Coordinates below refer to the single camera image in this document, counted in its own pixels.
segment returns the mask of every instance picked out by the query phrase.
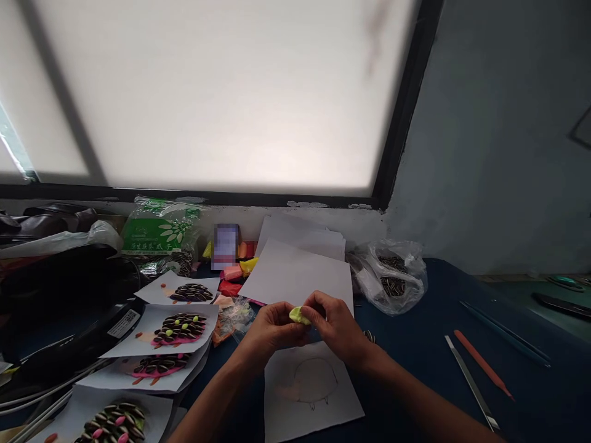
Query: paper sheet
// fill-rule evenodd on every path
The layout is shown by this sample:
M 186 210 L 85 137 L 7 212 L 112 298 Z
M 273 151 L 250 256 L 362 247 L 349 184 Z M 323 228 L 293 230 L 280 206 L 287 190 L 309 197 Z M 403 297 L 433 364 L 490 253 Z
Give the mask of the paper sheet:
M 187 277 L 179 277 L 173 271 L 168 271 L 167 273 L 158 277 L 152 283 L 141 288 L 135 294 L 142 300 L 145 300 L 152 305 L 186 305 L 187 302 L 185 301 L 173 303 L 174 300 L 171 300 L 170 296 L 174 293 L 175 289 L 187 283 L 201 283 L 207 288 L 208 291 L 210 291 L 211 295 L 214 296 L 212 300 L 193 301 L 190 304 L 209 305 L 215 300 L 217 287 L 220 285 L 220 279 L 218 277 L 209 279 L 190 279 Z
M 301 306 L 315 290 L 343 299 L 353 314 L 348 263 L 269 239 L 257 266 L 238 294 L 268 305 L 288 301 Z
M 195 352 L 209 342 L 209 337 L 211 337 L 211 333 L 215 329 L 218 311 L 219 306 L 217 305 L 147 305 L 142 318 L 131 334 L 113 349 L 103 354 L 101 358 Z M 174 346 L 162 346 L 155 349 L 150 344 L 155 337 L 154 331 L 162 327 L 165 318 L 185 312 L 202 314 L 207 317 L 205 329 L 199 340 L 193 343 L 182 343 L 176 348 Z M 140 332 L 142 333 L 141 337 L 136 338 L 136 335 Z
M 326 226 L 320 225 L 313 221 L 304 220 L 303 218 L 293 217 L 287 214 L 273 214 L 267 215 L 263 219 L 263 225 L 260 228 L 259 242 L 255 257 L 259 257 L 263 251 L 267 239 L 271 232 L 281 231 L 308 231 L 308 232 L 330 232 Z
M 151 394 L 175 394 L 183 390 L 183 385 L 188 385 L 199 375 L 207 362 L 208 353 L 209 343 L 193 353 L 187 366 L 166 377 L 161 377 L 153 385 L 153 378 L 144 378 L 134 385 L 138 378 L 131 375 L 133 369 L 140 364 L 140 360 L 145 356 L 121 357 L 109 366 L 78 381 L 77 384 L 97 389 L 133 389 L 149 391 Z
M 265 442 L 278 443 L 365 416 L 345 364 L 313 343 L 277 351 L 265 368 Z
M 87 421 L 105 406 L 118 400 L 130 400 L 141 405 L 146 415 L 143 429 L 146 443 L 157 442 L 162 438 L 171 417 L 172 400 L 128 391 L 74 385 L 72 397 L 64 410 L 51 425 L 29 440 L 29 443 L 44 443 L 53 433 L 57 433 L 58 436 L 55 443 L 71 443 L 82 435 Z
M 345 261 L 345 239 L 341 233 L 296 229 L 282 220 L 277 217 L 265 217 L 255 257 L 260 256 L 267 240 L 273 238 L 311 253 Z

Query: sunflower seed craft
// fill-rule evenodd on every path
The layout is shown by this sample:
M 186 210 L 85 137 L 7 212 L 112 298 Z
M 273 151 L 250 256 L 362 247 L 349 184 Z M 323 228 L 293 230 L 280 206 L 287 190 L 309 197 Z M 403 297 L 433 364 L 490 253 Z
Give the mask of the sunflower seed craft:
M 178 346 L 182 343 L 193 343 L 205 330 L 207 319 L 199 314 L 180 313 L 165 318 L 160 329 L 156 329 L 156 336 L 151 344 L 158 349 L 160 346 Z
M 153 378 L 150 383 L 155 385 L 161 377 L 166 377 L 176 371 L 183 369 L 187 365 L 187 361 L 191 354 L 167 354 L 148 356 L 140 361 L 131 375 L 137 378 L 133 382 L 134 385 L 140 383 L 144 378 Z
M 145 419 L 145 414 L 133 403 L 110 404 L 84 425 L 84 432 L 74 443 L 143 442 Z
M 171 295 L 173 303 L 177 301 L 210 301 L 214 296 L 205 286 L 200 283 L 187 283 L 179 286 L 177 290 Z

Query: orange tool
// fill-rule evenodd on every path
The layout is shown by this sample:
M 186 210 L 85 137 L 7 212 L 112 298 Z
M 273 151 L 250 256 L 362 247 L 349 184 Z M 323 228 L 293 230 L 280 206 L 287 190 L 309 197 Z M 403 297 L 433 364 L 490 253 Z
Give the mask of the orange tool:
M 472 346 L 468 339 L 464 337 L 464 334 L 462 334 L 457 329 L 454 331 L 454 334 L 456 334 L 457 339 L 463 344 L 464 348 L 466 348 L 466 350 L 470 353 L 474 360 L 476 360 L 476 363 L 478 363 L 480 367 L 484 370 L 484 372 L 486 372 L 488 378 L 490 378 L 497 387 L 499 387 L 505 394 L 507 394 L 509 398 L 511 398 L 511 400 L 515 401 L 511 393 L 507 390 L 505 383 L 495 373 L 495 371 L 493 371 L 493 368 L 491 368 L 488 365 L 488 363 L 482 358 L 482 356 L 478 354 L 476 348 L 474 348 L 474 346 Z

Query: forearm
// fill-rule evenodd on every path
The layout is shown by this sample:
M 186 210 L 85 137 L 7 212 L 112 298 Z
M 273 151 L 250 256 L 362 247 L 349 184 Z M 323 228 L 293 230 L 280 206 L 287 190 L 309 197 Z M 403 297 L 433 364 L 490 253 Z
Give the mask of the forearm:
M 391 389 L 433 441 L 500 441 L 492 431 L 413 377 L 377 345 L 371 346 L 362 371 Z
M 226 412 L 249 380 L 241 356 L 232 355 L 207 384 L 167 443 L 210 442 Z

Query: sunflower seed bag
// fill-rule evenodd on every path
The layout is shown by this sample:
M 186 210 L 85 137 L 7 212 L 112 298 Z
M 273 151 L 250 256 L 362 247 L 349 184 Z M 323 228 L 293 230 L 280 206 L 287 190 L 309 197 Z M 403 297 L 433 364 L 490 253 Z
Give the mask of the sunflower seed bag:
M 189 277 L 202 207 L 138 196 L 123 228 L 121 253 L 150 280 L 169 270 Z

